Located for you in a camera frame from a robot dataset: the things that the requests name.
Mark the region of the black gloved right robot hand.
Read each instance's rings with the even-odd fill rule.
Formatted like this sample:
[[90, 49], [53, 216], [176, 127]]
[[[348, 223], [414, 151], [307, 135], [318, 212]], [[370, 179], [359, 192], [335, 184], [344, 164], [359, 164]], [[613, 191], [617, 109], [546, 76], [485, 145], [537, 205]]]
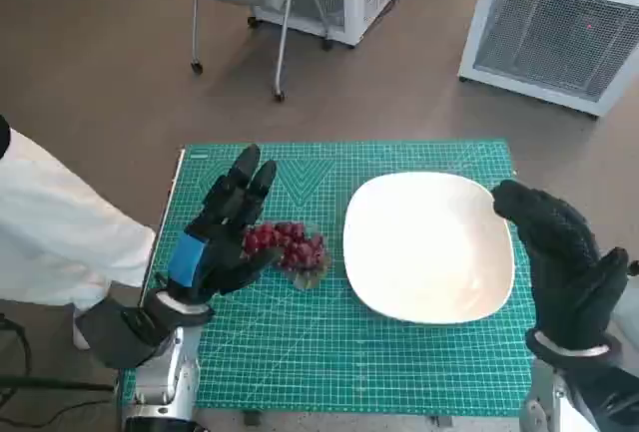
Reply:
[[528, 255], [533, 337], [557, 351], [610, 347], [606, 331], [629, 279], [627, 250], [602, 253], [585, 217], [545, 191], [504, 180], [491, 193]]

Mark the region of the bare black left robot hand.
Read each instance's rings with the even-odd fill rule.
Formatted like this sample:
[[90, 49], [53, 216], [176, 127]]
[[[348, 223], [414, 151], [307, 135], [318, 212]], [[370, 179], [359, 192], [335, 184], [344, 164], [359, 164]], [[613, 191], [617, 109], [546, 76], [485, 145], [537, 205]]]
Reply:
[[280, 253], [275, 246], [247, 253], [244, 237], [262, 214], [276, 177], [273, 160], [260, 162], [252, 144], [219, 176], [203, 199], [199, 214], [181, 232], [168, 265], [166, 291], [188, 305], [243, 288]]

